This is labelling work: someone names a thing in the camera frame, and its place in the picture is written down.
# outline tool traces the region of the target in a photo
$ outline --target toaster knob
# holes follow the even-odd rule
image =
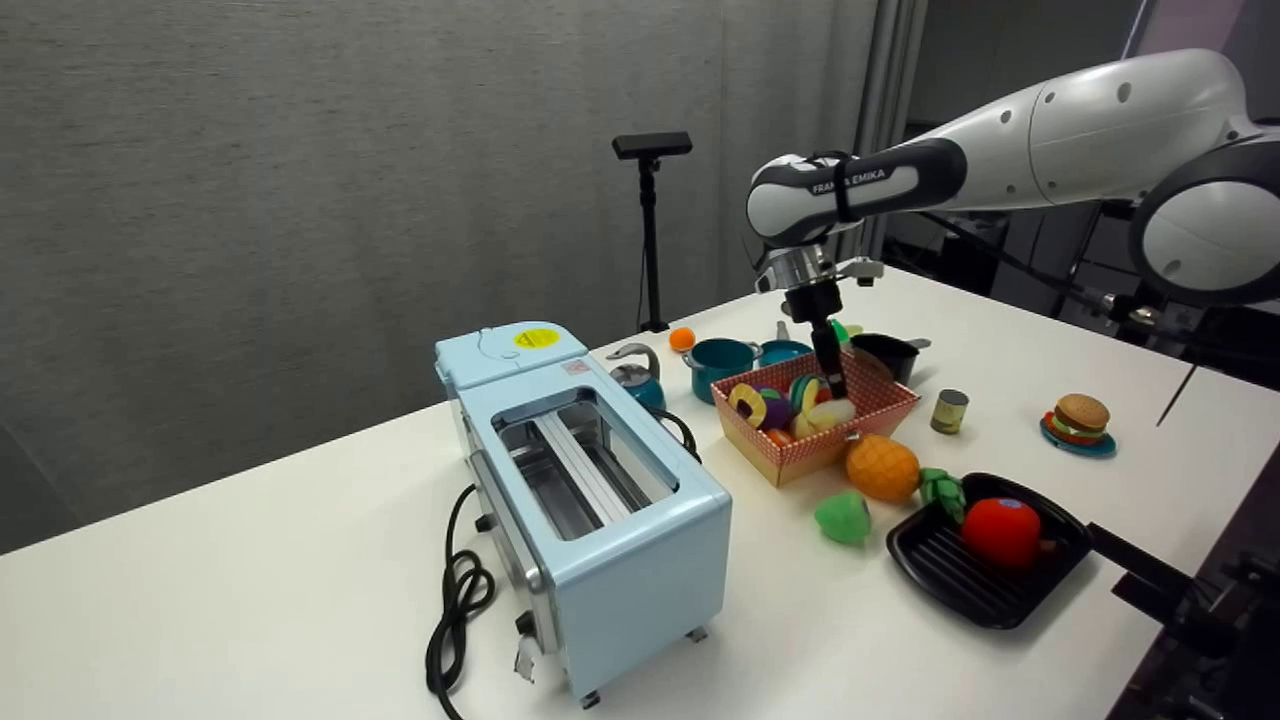
[[[516,633],[519,633],[519,635],[534,635],[531,611],[519,611],[519,616],[516,616]]]

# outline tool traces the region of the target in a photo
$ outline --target burger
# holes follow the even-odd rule
[[[1109,436],[1109,419],[1112,419],[1109,403],[1085,392],[1066,392],[1065,400],[1055,400],[1052,410],[1043,410],[1041,423],[1060,442],[1092,449]]]

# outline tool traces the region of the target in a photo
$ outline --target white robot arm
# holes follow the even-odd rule
[[[1249,119],[1240,73],[1201,49],[1055,76],[876,155],[774,155],[750,176],[749,225],[825,355],[819,322],[841,308],[819,255],[830,227],[1092,198],[1137,208],[1133,255],[1157,293],[1280,296],[1280,134]]]

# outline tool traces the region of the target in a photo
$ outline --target red apple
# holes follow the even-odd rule
[[[1041,557],[1041,510],[1012,496],[977,500],[960,537],[970,557],[1002,570],[1029,570]]]

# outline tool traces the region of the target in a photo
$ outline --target yellow fruit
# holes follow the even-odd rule
[[[850,489],[881,505],[908,505],[919,484],[919,458],[890,436],[864,436],[842,456],[842,476]]]

